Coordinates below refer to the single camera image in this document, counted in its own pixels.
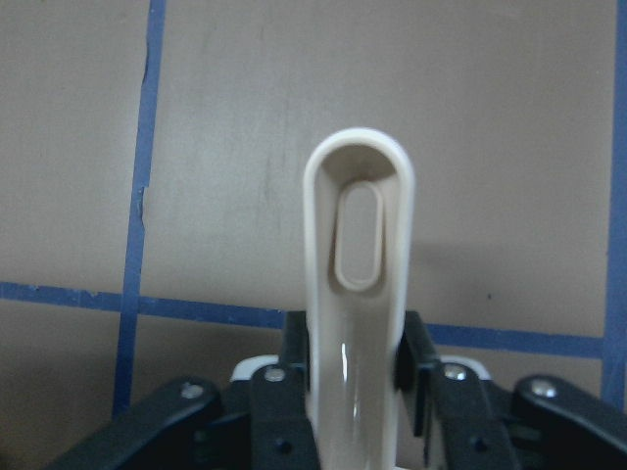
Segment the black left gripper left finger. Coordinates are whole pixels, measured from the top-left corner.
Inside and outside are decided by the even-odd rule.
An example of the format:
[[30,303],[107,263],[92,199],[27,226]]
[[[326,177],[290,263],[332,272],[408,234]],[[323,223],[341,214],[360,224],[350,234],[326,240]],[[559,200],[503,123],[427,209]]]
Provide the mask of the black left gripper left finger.
[[305,407],[306,315],[290,311],[268,365],[224,390],[174,379],[51,463],[51,469],[315,469],[318,451]]

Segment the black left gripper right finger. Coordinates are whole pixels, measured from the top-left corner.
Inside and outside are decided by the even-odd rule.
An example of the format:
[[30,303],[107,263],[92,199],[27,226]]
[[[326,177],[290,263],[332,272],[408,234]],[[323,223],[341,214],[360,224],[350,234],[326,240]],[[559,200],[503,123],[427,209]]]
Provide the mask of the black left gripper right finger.
[[623,469],[626,416],[573,384],[535,374],[507,391],[476,367],[438,355],[407,312],[396,359],[426,469]]

